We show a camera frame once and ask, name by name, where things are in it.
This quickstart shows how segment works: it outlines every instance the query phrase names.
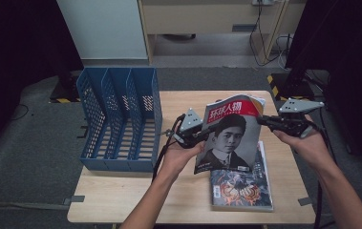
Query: portrait photo on magazine cover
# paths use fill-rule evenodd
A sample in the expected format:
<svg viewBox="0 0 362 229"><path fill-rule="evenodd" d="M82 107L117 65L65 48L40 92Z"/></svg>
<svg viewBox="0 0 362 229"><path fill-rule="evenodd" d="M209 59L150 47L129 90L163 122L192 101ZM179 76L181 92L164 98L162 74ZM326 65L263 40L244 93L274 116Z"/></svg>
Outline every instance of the portrait photo on magazine cover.
<svg viewBox="0 0 362 229"><path fill-rule="evenodd" d="M215 132L205 142L204 152L197 155L195 174L208 170L249 172L255 161L258 133L255 116L229 114L218 121Z"/></svg>

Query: blue file organizer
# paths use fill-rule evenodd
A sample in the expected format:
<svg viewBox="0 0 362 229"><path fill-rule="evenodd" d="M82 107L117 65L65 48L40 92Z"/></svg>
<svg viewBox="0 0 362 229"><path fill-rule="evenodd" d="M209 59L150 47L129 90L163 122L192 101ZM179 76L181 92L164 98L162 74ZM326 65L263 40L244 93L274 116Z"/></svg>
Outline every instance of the blue file organizer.
<svg viewBox="0 0 362 229"><path fill-rule="evenodd" d="M88 122L88 170L153 172L162 112L156 69L85 68L76 86Z"/></svg>

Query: magazine cover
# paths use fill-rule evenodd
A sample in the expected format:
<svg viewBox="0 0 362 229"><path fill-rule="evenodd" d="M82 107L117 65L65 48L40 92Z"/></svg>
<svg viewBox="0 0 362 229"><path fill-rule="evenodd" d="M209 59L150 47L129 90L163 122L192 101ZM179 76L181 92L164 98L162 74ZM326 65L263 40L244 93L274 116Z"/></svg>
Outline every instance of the magazine cover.
<svg viewBox="0 0 362 229"><path fill-rule="evenodd" d="M252 172L214 170L210 172L213 207L238 208L245 211L273 211L267 178L264 144L258 142Z"/></svg>
<svg viewBox="0 0 362 229"><path fill-rule="evenodd" d="M194 173L211 170L252 171L261 125L256 117L263 114L265 101L236 94L208 104L202 129L214 127L204 150L196 156Z"/></svg>

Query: human arm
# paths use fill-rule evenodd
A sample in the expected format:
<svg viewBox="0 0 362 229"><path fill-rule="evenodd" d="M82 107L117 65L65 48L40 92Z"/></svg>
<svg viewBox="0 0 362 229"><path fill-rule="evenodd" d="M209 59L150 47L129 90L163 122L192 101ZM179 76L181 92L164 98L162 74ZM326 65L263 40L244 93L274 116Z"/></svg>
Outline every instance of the human arm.
<svg viewBox="0 0 362 229"><path fill-rule="evenodd" d="M362 228L362 201L335 164L323 137L313 131L305 138L273 133L291 146L314 170L339 228Z"/></svg>
<svg viewBox="0 0 362 229"><path fill-rule="evenodd" d="M203 146L203 142L191 149L183 149L178 143L170 145L156 178L120 229L153 228L172 184L190 158L203 150Z"/></svg>

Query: gray carpet floor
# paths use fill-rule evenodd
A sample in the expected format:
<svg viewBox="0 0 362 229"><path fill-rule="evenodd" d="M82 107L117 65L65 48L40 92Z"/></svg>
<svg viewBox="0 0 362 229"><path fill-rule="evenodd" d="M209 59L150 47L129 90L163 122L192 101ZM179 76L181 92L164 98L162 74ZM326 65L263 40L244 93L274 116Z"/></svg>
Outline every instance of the gray carpet floor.
<svg viewBox="0 0 362 229"><path fill-rule="evenodd" d="M159 68L157 76L162 91L270 91L266 77L282 72L276 68ZM21 95L21 105L0 135L0 203L39 203L58 209L0 205L0 228L112 228L112 225L67 221L67 206L62 203L74 194L82 169L78 158L85 139L78 137L84 134L81 126L86 125L86 121L80 103L49 103L56 83L57 78L51 77L27 87ZM321 122L318 113L311 116ZM348 154L345 139L331 113L324 110L322 117L338 163L362 198L362 156ZM295 158L309 197L315 203L315 175L300 157ZM331 220L330 209L324 201L322 222ZM307 229L312 225L269 225L268 228Z"/></svg>

